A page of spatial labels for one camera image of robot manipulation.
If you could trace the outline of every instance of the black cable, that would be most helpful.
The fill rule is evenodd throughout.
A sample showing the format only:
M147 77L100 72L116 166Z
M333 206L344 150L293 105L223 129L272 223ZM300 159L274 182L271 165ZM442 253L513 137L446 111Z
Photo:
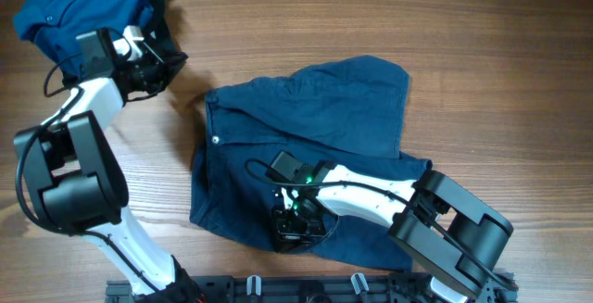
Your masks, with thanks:
M120 259L123 260L123 262L126 264L126 266L128 266L130 268L130 270L132 270L133 273L140 280L142 280L142 282L144 282L146 285L148 285L148 287L150 287L150 289L152 289L155 293L160 291L160 289L158 289L154 284L152 284L150 281L148 281L148 279L145 278L143 271L139 271L130 262L130 260L128 258L126 258L126 256L121 252L120 248L118 246L116 246L108 236L105 236L104 234L92 232L92 231L84 231L84 232L79 233L78 235L80 235L80 236L89 235L89 236L101 239L103 242L105 242L105 244L107 244L109 247L111 247L111 249L118 255L118 257L120 257Z
M253 173L253 171L251 171L251 169L249 168L249 163L258 163L259 165L263 166L264 168L266 168L267 170L272 170L277 174L280 174L280 172L278 172L278 170L276 170L275 168L273 168L272 166L268 165L267 163L259 160L259 159L255 159L255 158L250 158L248 160L246 160L245 162L245 170L247 171L247 174L249 174L251 177L253 177L254 179L263 182L263 183L269 183L269 184L274 184L277 186L283 186L283 187L319 187L319 188L324 188L324 187L330 187L330 186L357 186L360 188L364 188L364 189L368 189L374 192L377 192L381 195L384 196L388 196L391 199L396 199L397 201L403 203L404 205L406 205L407 207L410 207L412 209L412 211L415 210L415 207L413 207L410 202L406 199L404 199L401 196L397 196L396 194L390 192L390 191L386 191L384 189L372 186L372 185L368 185L366 183L357 183L357 182L328 182L328 183L277 183L277 182L273 182L270 181L268 179L265 178L261 178L259 177L257 174ZM473 262L475 264L475 266L477 266L477 268L480 269L480 271L483 271L489 278L491 278L494 282L496 282L497 284L500 284L503 288L512 291L512 292L516 292L519 290L519 287L517 286L516 283L514 283L513 281L509 280L508 278L504 277L504 276L499 276L495 273L493 273L490 269L488 269L488 267L482 262L480 261L478 258L476 258L470 251L468 251L465 247L463 247L453 236L451 236L447 230L445 230L445 228L443 228L440 224L438 224L435 220L425 217L423 216L423 220L425 220L426 222L428 222L428 224L430 226L435 227L435 229L437 231L439 231L443 237L450 243L452 244L455 248L457 248L461 254L466 257L467 259L469 259L471 262Z
M133 101L143 101L146 99L150 99L154 96L157 96L158 94L160 94L162 92L162 90L156 90L154 93L152 94L148 94L148 95L143 95L143 96L139 96L139 97L135 97L132 99L128 99L128 102L133 102Z
M57 63L56 63L56 65L55 65L54 67L52 67L52 69L50 69L50 70L49 70L49 72L47 73L47 76L45 77L45 81L44 81L44 96L45 96L46 98L52 97L52 96L54 96L54 95L57 95L57 94L59 94L59 93L62 93L62 92L64 92L64 91L68 90L68 88L64 86L64 87L61 87L61 88L59 88L59 89L55 90L55 91L54 91L54 92L52 92L51 94L49 94L49 93L47 92L47 85L49 84L49 79L51 79L51 77L52 77L52 75L54 74L54 72L56 71L56 69L58 69L60 66L62 66L64 63L66 63L66 62L70 61L71 59L73 59L73 58L75 58L75 57L79 57L79 56L81 56L81 55L82 55L82 53L76 53L76 54L74 54L74 55L71 55L71 56L69 56L69 57L66 57L66 58L64 58L63 60L61 60L61 61L57 62Z

